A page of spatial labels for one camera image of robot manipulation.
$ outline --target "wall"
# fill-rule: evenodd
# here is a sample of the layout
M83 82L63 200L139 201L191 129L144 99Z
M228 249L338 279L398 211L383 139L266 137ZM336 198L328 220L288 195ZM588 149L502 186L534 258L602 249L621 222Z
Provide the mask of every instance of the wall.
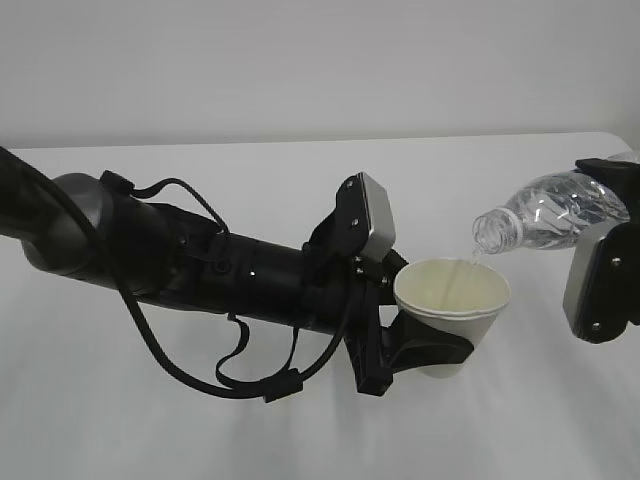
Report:
M5 0L10 147L640 131L633 0Z

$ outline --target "plastic water bottle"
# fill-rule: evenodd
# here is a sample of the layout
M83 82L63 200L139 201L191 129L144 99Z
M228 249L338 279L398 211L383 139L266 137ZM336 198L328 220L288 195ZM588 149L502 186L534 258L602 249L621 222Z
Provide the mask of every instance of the plastic water bottle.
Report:
M629 221L622 201L593 178L565 172L534 180L503 207L478 217L472 234L488 254L555 250L575 246L585 228L605 220Z

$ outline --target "bottle neck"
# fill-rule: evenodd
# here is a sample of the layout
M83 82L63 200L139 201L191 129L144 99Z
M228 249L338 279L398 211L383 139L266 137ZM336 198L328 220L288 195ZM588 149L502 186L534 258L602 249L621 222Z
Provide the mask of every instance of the bottle neck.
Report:
M483 253L514 250L524 241L522 220L508 208L495 208L473 222L473 238Z

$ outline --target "table surface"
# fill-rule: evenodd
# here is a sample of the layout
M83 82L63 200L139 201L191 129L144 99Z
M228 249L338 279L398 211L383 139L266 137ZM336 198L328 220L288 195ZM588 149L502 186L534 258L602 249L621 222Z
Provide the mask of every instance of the table surface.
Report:
M117 171L192 183L238 233L299 247L348 175L388 190L410 261L470 254L470 224L526 181L626 149L605 133L20 150L56 176ZM162 200L200 211L180 190ZM571 251L486 259L512 302L462 372L355 392L344 347L301 394L210 398L158 367L112 291L31 269L0 239L0 476L10 479L630 479L640 475L640 329L594 346L562 312ZM168 353L213 379L237 341L222 316L145 307ZM393 317L385 309L385 321ZM271 373L289 329L251 321L228 371ZM328 337L304 332L304 367Z

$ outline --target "robotic arm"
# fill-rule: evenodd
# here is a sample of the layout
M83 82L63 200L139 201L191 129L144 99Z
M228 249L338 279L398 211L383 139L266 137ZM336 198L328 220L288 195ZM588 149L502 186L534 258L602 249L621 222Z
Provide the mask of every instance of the robotic arm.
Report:
M149 203L167 185L187 189L212 219ZM382 327L380 305L395 305L393 280L406 261L392 247L393 217L386 191L366 173L347 178L336 207L300 250L231 233L224 220L185 182L163 180L139 190L104 172L98 180L72 173L50 180L0 148L0 234L22 242L42 271L117 289L158 363L182 383L224 398L272 401L302 390L344 340L360 393L383 395L397 372L461 363L466 339L399 312ZM228 313L240 344L218 362L227 388L181 370L158 344L138 302L177 310ZM289 359L254 382L220 372L248 341L237 316L293 328ZM324 353L302 372L291 368L299 329L331 336Z

